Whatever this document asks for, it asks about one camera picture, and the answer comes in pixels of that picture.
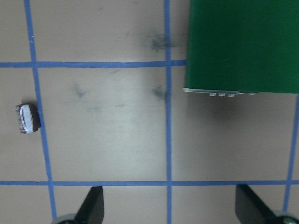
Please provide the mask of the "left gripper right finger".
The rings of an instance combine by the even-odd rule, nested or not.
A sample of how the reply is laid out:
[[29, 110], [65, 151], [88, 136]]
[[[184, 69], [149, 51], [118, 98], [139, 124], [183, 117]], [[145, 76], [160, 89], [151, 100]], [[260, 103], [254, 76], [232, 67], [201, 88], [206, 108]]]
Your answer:
[[235, 189], [235, 214], [241, 224], [271, 224], [275, 213], [247, 184], [237, 184]]

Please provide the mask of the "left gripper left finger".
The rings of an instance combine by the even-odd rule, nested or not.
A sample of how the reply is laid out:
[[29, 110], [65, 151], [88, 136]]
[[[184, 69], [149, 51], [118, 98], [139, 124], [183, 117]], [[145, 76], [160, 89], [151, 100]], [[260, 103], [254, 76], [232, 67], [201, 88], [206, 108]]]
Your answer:
[[74, 218], [78, 224], [101, 224], [104, 220], [103, 187], [91, 187]]

